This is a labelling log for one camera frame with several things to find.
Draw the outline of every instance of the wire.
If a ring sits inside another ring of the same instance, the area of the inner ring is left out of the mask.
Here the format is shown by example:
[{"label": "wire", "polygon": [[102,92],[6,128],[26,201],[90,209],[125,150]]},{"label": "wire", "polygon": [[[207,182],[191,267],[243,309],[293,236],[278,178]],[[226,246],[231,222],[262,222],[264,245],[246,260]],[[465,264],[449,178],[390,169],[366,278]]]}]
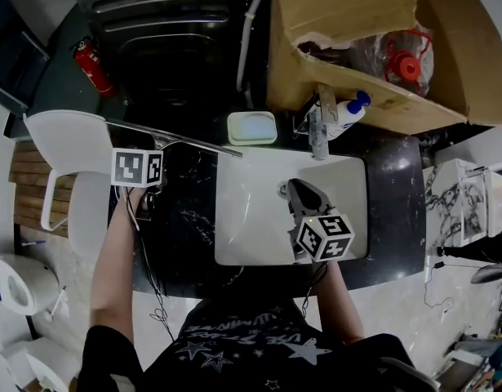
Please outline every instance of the wire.
[{"label": "wire", "polygon": [[500,264],[501,264],[501,263],[499,263],[498,261],[492,260],[489,256],[487,256],[487,255],[486,255],[486,253],[485,253],[483,250],[481,250],[481,252],[482,252],[482,254],[483,254],[483,255],[484,255],[484,256],[485,256],[488,260],[490,260],[492,263],[497,263],[498,265],[500,265]]},{"label": "wire", "polygon": [[429,286],[429,283],[432,282],[432,273],[435,269],[440,269],[441,267],[436,267],[434,266],[431,270],[430,270],[430,279],[428,282],[425,282],[424,284],[424,298],[423,298],[423,302],[425,305],[427,305],[431,310],[433,310],[436,306],[442,306],[445,302],[447,302],[449,299],[452,301],[452,307],[454,306],[455,304],[455,301],[454,301],[454,298],[449,296],[447,298],[445,298],[443,300],[443,302],[441,303],[437,303],[437,304],[433,304],[433,305],[430,305],[428,302],[427,302],[427,293],[429,293],[429,289],[428,289],[428,286]]},{"label": "wire", "polygon": [[447,302],[449,299],[452,301],[452,307],[454,307],[454,304],[455,304],[455,301],[454,301],[454,298],[449,296],[447,298],[445,298],[441,303],[437,303],[437,304],[433,304],[433,305],[430,305],[428,302],[427,302],[427,294],[429,293],[429,283],[432,282],[432,274],[433,274],[433,271],[435,269],[441,269],[442,267],[445,267],[445,266],[449,266],[449,267],[469,267],[471,269],[481,269],[481,266],[479,265],[446,265],[443,261],[439,261],[438,263],[436,263],[434,265],[434,267],[430,270],[430,279],[428,280],[428,282],[425,282],[424,283],[424,298],[423,298],[423,302],[425,305],[427,305],[431,310],[433,310],[436,306],[442,306],[445,302]]},{"label": "wire", "polygon": [[325,278],[325,276],[327,276],[327,271],[328,271],[328,263],[325,262],[318,267],[318,269],[313,273],[313,276],[310,278],[309,290],[307,291],[307,294],[305,295],[305,299],[303,301],[303,305],[301,306],[301,313],[303,315],[303,318],[307,318],[307,308],[309,307],[310,292],[313,290],[314,286],[320,283]]},{"label": "wire", "polygon": [[133,206],[131,204],[130,195],[131,195],[132,190],[133,190],[133,188],[130,188],[129,191],[122,191],[122,193],[125,195],[127,213],[131,217],[131,221],[133,224],[133,230],[135,231],[136,237],[138,239],[139,245],[141,246],[141,250],[143,253],[142,258],[143,258],[143,262],[144,262],[145,275],[149,281],[149,284],[151,285],[151,287],[154,290],[154,295],[156,296],[156,299],[159,304],[159,307],[155,308],[154,313],[149,314],[149,316],[156,321],[160,321],[162,323],[162,325],[164,326],[164,328],[167,330],[171,339],[174,341],[175,338],[173,337],[173,335],[171,333],[171,329],[169,328],[169,323],[167,322],[168,315],[167,315],[165,308],[163,307],[163,297],[167,296],[166,288],[165,288],[165,285],[161,286],[159,278],[156,278],[156,280],[155,280],[155,278],[153,277],[153,272],[151,271],[151,268],[149,266],[149,258],[147,257],[147,251],[145,250],[144,239],[142,238],[142,234],[140,232],[140,227],[138,226],[138,223],[136,222],[135,212],[134,212]]}]

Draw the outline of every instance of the faucet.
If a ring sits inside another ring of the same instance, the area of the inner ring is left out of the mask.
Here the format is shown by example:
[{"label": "faucet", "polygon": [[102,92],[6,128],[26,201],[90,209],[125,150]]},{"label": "faucet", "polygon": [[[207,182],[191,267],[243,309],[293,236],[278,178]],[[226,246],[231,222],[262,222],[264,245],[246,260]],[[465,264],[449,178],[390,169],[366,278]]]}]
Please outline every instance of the faucet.
[{"label": "faucet", "polygon": [[309,145],[315,160],[324,160],[329,156],[327,126],[323,123],[322,108],[315,106],[309,112]]},{"label": "faucet", "polygon": [[[295,115],[292,119],[294,137],[298,135],[308,135],[309,145],[313,153],[312,157],[315,160],[324,160],[329,156],[329,141],[327,139],[327,125],[323,123],[323,110],[329,109],[330,106],[326,103],[327,97],[327,86],[322,84],[318,85],[318,96],[314,95],[312,99],[305,105],[309,106],[309,110],[301,119],[301,122],[296,126],[296,118],[299,115]],[[331,93],[331,98],[335,99],[334,94]]]}]

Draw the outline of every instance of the white sink basin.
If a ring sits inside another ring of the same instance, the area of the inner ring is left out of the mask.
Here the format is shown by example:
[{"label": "white sink basin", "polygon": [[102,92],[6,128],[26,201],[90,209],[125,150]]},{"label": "white sink basin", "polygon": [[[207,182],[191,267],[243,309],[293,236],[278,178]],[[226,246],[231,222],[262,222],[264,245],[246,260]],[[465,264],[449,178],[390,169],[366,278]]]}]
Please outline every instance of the white sink basin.
[{"label": "white sink basin", "polygon": [[218,156],[215,259],[220,265],[289,265],[295,262],[287,231],[294,228],[278,188],[292,178],[315,185],[352,224],[356,237],[341,260],[367,254],[367,182],[359,158],[284,149],[231,147],[243,159]]}]

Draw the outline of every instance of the cardboard box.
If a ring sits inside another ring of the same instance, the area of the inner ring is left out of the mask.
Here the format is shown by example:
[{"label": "cardboard box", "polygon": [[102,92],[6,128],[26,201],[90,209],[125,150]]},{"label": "cardboard box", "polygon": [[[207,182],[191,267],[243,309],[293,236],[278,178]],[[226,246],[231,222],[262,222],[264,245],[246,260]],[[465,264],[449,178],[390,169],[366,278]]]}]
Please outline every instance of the cardboard box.
[{"label": "cardboard box", "polygon": [[479,0],[419,0],[417,18],[434,32],[427,99],[297,49],[306,40],[343,42],[412,28],[415,9],[416,0],[273,0],[268,107],[298,111],[322,82],[341,100],[369,93],[362,122],[391,131],[416,134],[467,119],[502,124],[502,41]]}]

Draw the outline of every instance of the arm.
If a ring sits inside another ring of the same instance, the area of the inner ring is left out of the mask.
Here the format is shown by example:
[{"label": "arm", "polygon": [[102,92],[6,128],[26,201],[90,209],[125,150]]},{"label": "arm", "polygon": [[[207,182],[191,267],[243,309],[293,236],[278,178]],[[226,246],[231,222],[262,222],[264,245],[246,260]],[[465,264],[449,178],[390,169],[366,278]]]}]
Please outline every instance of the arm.
[{"label": "arm", "polygon": [[[144,190],[133,189],[136,211]],[[121,197],[105,235],[91,285],[91,327],[111,327],[133,342],[133,251],[135,234],[125,200]]]},{"label": "arm", "polygon": [[322,330],[346,345],[365,338],[362,321],[345,286],[337,261],[329,261],[323,280],[314,287]]}]

